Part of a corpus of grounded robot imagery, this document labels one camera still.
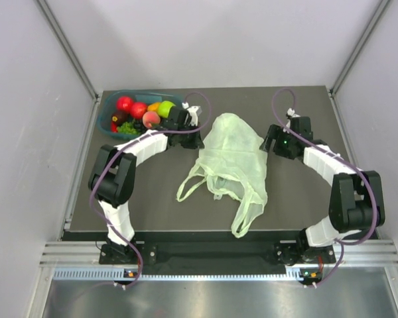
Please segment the green apple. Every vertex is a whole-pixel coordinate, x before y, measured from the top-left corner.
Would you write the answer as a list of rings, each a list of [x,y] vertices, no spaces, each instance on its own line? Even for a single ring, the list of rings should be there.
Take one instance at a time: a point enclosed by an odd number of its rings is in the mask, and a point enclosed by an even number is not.
[[[160,117],[162,118],[168,118],[169,114],[170,114],[170,110],[175,107],[176,104],[173,103],[172,101],[162,101],[159,104],[159,107],[157,109],[157,113]]]

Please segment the orange mango fruit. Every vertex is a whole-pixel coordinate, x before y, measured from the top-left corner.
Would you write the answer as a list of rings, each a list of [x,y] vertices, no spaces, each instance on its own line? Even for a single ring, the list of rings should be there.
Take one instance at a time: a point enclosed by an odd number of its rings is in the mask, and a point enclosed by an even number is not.
[[[152,103],[147,107],[147,110],[157,112],[159,110],[160,105],[161,105],[161,102]]]

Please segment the pink peach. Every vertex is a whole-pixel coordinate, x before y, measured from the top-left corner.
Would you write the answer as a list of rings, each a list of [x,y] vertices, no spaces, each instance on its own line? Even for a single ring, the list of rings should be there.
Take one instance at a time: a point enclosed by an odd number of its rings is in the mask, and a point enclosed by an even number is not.
[[[142,117],[142,122],[147,129],[152,129],[161,122],[161,118],[158,113],[154,111],[147,111]]]

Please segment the dark blue grape bunch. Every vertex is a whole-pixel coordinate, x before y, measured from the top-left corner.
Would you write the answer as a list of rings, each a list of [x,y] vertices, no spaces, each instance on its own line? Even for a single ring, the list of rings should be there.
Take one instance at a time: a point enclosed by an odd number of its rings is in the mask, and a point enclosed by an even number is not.
[[[147,128],[144,126],[142,120],[132,120],[132,125],[133,128],[138,132],[138,133],[144,133]]]

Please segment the green plastic bag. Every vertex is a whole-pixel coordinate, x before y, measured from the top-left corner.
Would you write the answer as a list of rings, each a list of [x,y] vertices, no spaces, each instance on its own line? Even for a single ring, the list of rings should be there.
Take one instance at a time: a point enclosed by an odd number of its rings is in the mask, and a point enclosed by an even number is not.
[[[263,138],[236,114],[223,113],[216,117],[203,143],[204,148],[178,188],[176,200],[184,201],[206,184],[215,200],[227,195],[238,201],[231,231],[240,239],[264,213],[268,202],[268,155],[260,149]]]

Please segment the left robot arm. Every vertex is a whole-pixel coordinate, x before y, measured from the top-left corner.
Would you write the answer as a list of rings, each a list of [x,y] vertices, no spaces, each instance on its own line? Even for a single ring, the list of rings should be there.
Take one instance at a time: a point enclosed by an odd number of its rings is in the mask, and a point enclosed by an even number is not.
[[[88,187],[90,204],[103,211],[108,227],[108,239],[115,243],[114,255],[128,263],[135,259],[137,247],[131,242],[135,230],[130,221],[129,199],[135,185],[136,168],[151,157],[172,146],[186,149],[203,148],[200,136],[199,106],[183,103],[170,109],[168,117],[161,118],[137,138],[117,146],[100,148],[90,174]]]

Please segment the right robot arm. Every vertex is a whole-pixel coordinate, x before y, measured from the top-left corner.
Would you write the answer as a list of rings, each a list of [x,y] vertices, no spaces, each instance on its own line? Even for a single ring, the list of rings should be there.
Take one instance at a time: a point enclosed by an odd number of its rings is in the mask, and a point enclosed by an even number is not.
[[[312,262],[320,248],[349,235],[361,231],[372,235],[385,223],[381,176],[360,170],[314,139],[309,117],[291,116],[286,128],[272,124],[260,149],[300,160],[331,186],[328,216],[298,236],[296,252],[302,261]]]

